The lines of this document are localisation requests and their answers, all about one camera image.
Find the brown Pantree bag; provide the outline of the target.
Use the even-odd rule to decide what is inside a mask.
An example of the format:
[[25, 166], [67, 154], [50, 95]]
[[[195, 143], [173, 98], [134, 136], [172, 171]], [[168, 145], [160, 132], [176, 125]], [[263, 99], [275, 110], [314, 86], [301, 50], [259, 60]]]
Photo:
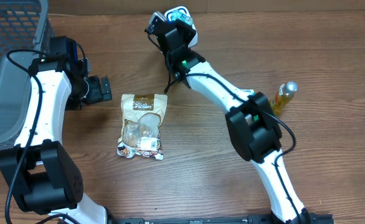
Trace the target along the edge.
[[124, 144], [142, 151], [163, 151], [159, 127], [164, 120], [167, 105], [167, 95], [122, 95], [122, 129], [118, 145]]

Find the colourful snack packet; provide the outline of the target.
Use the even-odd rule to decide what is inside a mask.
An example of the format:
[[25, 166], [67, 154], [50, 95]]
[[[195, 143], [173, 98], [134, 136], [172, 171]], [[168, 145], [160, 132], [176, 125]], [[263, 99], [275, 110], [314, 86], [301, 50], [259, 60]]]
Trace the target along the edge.
[[116, 149], [116, 152], [119, 156], [124, 156], [128, 159], [132, 159], [135, 156], [141, 156], [160, 161], [164, 159], [163, 151], [161, 149], [158, 149], [157, 151], [142, 151], [142, 150], [137, 150], [134, 147], [126, 146], [124, 144], [119, 144]]

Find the yellow Vim dish soap bottle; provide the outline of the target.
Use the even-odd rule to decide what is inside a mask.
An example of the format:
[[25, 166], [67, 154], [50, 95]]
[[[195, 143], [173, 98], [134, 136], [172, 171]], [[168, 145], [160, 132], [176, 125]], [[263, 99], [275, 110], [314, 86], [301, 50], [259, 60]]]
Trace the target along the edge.
[[275, 116], [280, 116], [284, 107], [293, 99], [298, 85], [296, 82], [290, 81], [283, 83], [276, 94], [269, 100], [270, 106]]

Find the green wet wipes pack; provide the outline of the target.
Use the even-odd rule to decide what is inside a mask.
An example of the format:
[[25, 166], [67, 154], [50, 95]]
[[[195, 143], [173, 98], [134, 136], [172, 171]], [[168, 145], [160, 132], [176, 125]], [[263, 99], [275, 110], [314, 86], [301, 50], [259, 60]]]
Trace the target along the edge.
[[181, 10], [173, 10], [168, 14], [168, 19], [172, 21], [180, 20], [189, 26], [193, 25], [193, 19]]

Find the green Kleenex tissue pack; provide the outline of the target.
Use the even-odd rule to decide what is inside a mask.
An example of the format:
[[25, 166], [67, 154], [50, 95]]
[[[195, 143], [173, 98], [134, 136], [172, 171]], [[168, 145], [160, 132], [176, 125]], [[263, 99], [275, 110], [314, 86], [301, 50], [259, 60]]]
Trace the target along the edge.
[[242, 91], [247, 93], [248, 95], [254, 95], [255, 94], [254, 90], [242, 89]]

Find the green lid white jar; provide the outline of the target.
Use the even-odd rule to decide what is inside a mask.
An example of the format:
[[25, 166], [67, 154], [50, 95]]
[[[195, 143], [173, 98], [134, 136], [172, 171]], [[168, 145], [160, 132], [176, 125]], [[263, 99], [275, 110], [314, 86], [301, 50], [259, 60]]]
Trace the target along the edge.
[[259, 116], [258, 115], [255, 115], [252, 117], [252, 121], [253, 122], [256, 122], [257, 120], [259, 120]]

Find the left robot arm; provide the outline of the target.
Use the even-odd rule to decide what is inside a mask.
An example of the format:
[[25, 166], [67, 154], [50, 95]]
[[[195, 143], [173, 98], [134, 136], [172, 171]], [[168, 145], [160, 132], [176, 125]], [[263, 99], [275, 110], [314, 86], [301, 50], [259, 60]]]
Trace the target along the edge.
[[23, 212], [43, 215], [43, 223], [55, 218], [64, 223], [116, 222], [84, 192], [81, 172], [62, 145], [65, 111], [112, 99], [108, 78], [90, 76], [88, 59], [78, 58], [82, 49], [69, 37], [53, 37], [49, 52], [37, 51], [29, 67], [10, 59], [29, 76], [31, 96], [14, 146], [0, 151], [0, 171], [9, 187], [7, 223], [11, 200]]

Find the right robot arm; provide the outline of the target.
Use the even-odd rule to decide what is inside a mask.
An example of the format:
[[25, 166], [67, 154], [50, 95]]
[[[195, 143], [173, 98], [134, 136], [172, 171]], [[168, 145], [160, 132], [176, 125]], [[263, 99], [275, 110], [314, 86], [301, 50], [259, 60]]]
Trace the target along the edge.
[[170, 21], [155, 12], [145, 29], [152, 43], [163, 53], [169, 75], [168, 86], [183, 83], [204, 95], [225, 115], [230, 141], [245, 160], [256, 168], [271, 203], [275, 223], [310, 223], [310, 214], [292, 186], [283, 156], [282, 128], [267, 97], [237, 88], [220, 76], [210, 63], [188, 44], [196, 30], [180, 19]]

